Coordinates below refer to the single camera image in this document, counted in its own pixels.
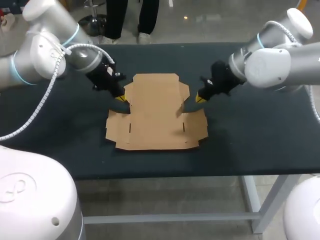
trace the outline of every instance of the black pants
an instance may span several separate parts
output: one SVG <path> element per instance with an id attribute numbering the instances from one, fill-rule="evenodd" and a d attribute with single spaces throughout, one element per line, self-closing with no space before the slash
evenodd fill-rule
<path id="1" fill-rule="evenodd" d="M 110 39 L 121 37 L 128 0 L 106 0 L 105 36 Z M 138 32 L 151 34 L 155 28 L 158 16 L 159 0 L 143 0 Z"/>

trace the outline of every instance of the flat cardboard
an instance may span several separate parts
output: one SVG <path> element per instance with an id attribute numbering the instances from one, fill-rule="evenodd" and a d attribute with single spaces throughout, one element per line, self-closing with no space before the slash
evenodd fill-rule
<path id="1" fill-rule="evenodd" d="M 183 113 L 188 85 L 174 73 L 137 74 L 125 87 L 130 114 L 109 110 L 106 139 L 124 150 L 172 150 L 199 146 L 208 136 L 203 109 Z"/>

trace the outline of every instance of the metal table frame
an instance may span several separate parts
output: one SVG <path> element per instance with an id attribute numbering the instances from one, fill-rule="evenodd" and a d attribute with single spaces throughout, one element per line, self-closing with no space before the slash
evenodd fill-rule
<path id="1" fill-rule="evenodd" d="M 297 184 L 300 176 L 279 175 L 262 205 L 254 177 L 242 176 L 241 183 L 249 212 L 87 216 L 83 220 L 84 224 L 251 220 L 253 233 L 262 234 Z"/>

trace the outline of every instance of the white sneaker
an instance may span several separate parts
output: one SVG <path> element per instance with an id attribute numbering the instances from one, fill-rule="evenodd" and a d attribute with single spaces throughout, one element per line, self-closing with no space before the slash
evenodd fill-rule
<path id="1" fill-rule="evenodd" d="M 140 32 L 138 37 L 138 44 L 151 44 L 151 36 L 150 34 Z"/>
<path id="2" fill-rule="evenodd" d="M 114 45 L 114 44 L 118 44 L 118 41 L 119 39 L 111 39 L 104 36 L 100 44 Z"/>

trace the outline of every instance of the white spiral cable wrap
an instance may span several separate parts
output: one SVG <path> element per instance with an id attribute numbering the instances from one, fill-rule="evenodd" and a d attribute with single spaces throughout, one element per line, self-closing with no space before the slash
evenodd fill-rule
<path id="1" fill-rule="evenodd" d="M 75 48 L 89 48 L 89 49 L 98 50 L 98 51 L 102 52 L 102 54 L 107 57 L 107 59 L 109 60 L 109 62 L 111 64 L 115 64 L 114 60 L 110 57 L 110 55 L 105 50 L 101 49 L 100 47 L 98 47 L 96 45 L 79 43 L 79 44 L 74 44 L 74 45 L 71 45 L 71 46 L 67 47 L 66 50 L 71 51 L 72 49 L 75 49 Z M 17 136 L 23 130 L 25 130 L 33 122 L 33 120 L 35 120 L 35 118 L 39 114 L 40 110 L 44 106 L 46 100 L 48 99 L 48 97 L 49 97 L 49 95 L 51 93 L 51 90 L 52 90 L 52 88 L 53 88 L 53 86 L 54 86 L 54 84 L 56 82 L 56 78 L 58 76 L 60 62 L 64 58 L 65 55 L 66 55 L 66 52 L 63 51 L 59 55 L 59 57 L 57 58 L 57 61 L 56 61 L 56 64 L 55 64 L 55 68 L 54 68 L 54 72 L 52 74 L 52 78 L 50 80 L 49 86 L 48 86 L 47 90 L 45 91 L 45 94 L 43 95 L 43 97 L 42 97 L 41 101 L 39 102 L 38 106 L 36 107 L 36 109 L 34 110 L 33 114 L 31 115 L 31 117 L 25 122 L 25 124 L 23 124 L 16 131 L 14 131 L 14 132 L 12 132 L 12 133 L 10 133 L 8 135 L 1 136 L 0 137 L 0 141 L 8 140 L 8 139 L 11 139 L 11 138 Z"/>
<path id="2" fill-rule="evenodd" d="M 292 33 L 285 27 L 283 26 L 282 24 L 276 22 L 276 21 L 268 21 L 265 26 L 267 25 L 275 25 L 277 26 L 278 28 L 280 28 L 284 33 L 285 35 L 290 39 L 290 41 L 293 43 L 285 43 L 285 44 L 281 44 L 281 46 L 285 47 L 285 46 L 295 46 L 295 47 L 300 47 L 302 46 L 302 44 L 300 44 L 297 39 L 292 35 Z M 305 86 L 306 88 L 306 91 L 309 95 L 309 100 L 310 100 L 310 104 L 311 104 L 311 108 L 312 108 L 312 111 L 313 111 L 313 114 L 315 116 L 315 119 L 317 120 L 317 122 L 320 124 L 320 115 L 317 111 L 317 108 L 316 108 L 316 104 L 315 104 L 315 98 L 314 98 L 314 92 L 313 92 L 313 87 L 312 85 L 306 85 Z"/>

